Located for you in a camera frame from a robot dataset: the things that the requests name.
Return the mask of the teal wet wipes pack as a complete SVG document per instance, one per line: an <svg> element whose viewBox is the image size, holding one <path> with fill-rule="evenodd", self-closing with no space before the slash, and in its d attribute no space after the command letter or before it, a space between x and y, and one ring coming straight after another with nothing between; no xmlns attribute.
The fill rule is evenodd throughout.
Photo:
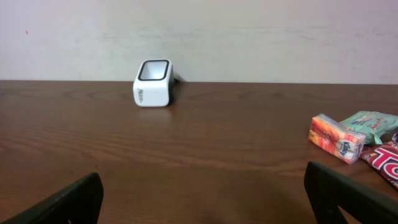
<svg viewBox="0 0 398 224"><path fill-rule="evenodd" d="M359 111L340 123L353 131L364 133L365 144L382 144L381 136L397 129L397 116L377 111Z"/></svg>

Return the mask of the red orange snack bar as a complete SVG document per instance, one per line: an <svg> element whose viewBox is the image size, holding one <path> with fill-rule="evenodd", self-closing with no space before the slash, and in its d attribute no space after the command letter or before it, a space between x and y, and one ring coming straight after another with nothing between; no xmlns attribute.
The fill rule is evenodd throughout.
<svg viewBox="0 0 398 224"><path fill-rule="evenodd" d="M385 142L382 145L361 153L360 158L372 167L383 179L397 189L397 143Z"/></svg>

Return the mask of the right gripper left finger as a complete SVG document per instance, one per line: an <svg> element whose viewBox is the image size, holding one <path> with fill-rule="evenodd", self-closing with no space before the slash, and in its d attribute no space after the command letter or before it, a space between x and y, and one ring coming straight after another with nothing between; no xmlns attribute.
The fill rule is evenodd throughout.
<svg viewBox="0 0 398 224"><path fill-rule="evenodd" d="M92 172L3 224L97 224L103 195L100 176Z"/></svg>

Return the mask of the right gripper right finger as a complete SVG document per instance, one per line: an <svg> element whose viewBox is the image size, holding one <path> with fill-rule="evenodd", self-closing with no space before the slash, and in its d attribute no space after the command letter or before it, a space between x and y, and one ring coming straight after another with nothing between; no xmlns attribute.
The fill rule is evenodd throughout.
<svg viewBox="0 0 398 224"><path fill-rule="evenodd" d="M361 223L397 223L397 201L310 161L304 187L318 223L346 223L345 210Z"/></svg>

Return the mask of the purple red tissue pack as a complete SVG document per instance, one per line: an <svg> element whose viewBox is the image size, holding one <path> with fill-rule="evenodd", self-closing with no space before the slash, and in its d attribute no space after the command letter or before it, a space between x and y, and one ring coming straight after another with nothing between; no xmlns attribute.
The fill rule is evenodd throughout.
<svg viewBox="0 0 398 224"><path fill-rule="evenodd" d="M398 144L398 133L396 133L395 135L393 135L392 141L393 141L395 144Z"/></svg>

